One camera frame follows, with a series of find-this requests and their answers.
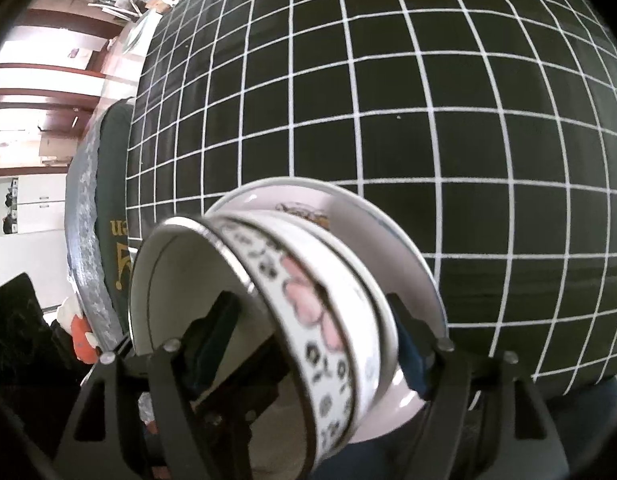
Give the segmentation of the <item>patterned bowl dark rim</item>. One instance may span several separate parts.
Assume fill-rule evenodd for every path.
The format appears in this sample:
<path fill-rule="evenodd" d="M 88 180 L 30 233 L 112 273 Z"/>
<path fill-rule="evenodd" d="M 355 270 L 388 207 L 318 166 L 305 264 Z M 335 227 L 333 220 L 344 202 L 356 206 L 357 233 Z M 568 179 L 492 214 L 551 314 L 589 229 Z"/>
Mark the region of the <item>patterned bowl dark rim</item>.
<path fill-rule="evenodd" d="M 306 478 L 348 444 L 369 410 L 360 406 L 360 373 L 328 292 L 275 237 L 219 214 L 156 226 L 130 282 L 135 351 L 144 356 L 184 336 L 221 292 L 242 307 L 212 385 L 268 337 L 289 363 L 278 398 L 251 426 L 250 479 Z"/>

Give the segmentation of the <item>black white checkered tablecloth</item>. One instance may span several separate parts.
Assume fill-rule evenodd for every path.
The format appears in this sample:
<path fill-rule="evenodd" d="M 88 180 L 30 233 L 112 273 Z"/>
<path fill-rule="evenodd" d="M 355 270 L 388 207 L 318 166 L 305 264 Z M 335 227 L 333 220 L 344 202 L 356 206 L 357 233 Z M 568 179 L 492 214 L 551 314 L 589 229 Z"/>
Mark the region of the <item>black white checkered tablecloth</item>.
<path fill-rule="evenodd" d="M 423 252 L 451 336 L 544 392 L 617 374 L 617 40 L 588 0 L 182 0 L 126 170 L 130 244 L 304 177 Z"/>

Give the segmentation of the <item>dark green cushioned chair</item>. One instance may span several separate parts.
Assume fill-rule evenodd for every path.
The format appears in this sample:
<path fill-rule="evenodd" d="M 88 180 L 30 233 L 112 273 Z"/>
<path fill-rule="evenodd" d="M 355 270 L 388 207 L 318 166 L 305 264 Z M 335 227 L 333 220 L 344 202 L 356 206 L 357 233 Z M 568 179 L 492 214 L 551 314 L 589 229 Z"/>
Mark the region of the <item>dark green cushioned chair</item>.
<path fill-rule="evenodd" d="M 66 175 L 64 234 L 69 277 L 104 351 L 128 333 L 132 256 L 126 162 L 134 99 L 119 100 L 88 128 Z"/>

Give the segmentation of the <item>white plate floral print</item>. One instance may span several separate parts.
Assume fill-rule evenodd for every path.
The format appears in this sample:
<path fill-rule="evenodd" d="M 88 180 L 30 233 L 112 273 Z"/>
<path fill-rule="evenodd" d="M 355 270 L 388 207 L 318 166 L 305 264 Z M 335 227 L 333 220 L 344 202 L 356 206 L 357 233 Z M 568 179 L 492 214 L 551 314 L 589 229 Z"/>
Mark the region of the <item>white plate floral print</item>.
<path fill-rule="evenodd" d="M 236 188 L 208 211 L 223 209 L 276 210 L 313 222 L 355 252 L 382 292 L 397 295 L 436 338 L 448 336 L 445 307 L 427 261 L 405 231 L 363 197 L 314 179 L 276 177 Z"/>

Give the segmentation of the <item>plain white bowl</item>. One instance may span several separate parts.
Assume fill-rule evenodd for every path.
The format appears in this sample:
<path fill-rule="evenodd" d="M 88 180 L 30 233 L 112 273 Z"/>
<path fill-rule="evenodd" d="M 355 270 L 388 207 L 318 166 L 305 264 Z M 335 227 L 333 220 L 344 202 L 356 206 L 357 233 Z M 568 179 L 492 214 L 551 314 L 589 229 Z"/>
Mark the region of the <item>plain white bowl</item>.
<path fill-rule="evenodd" d="M 274 210 L 220 211 L 279 240 L 306 272 L 328 292 L 360 373 L 360 406 L 368 411 L 392 384 L 398 336 L 389 305 L 377 281 L 342 240 L 315 223 Z"/>

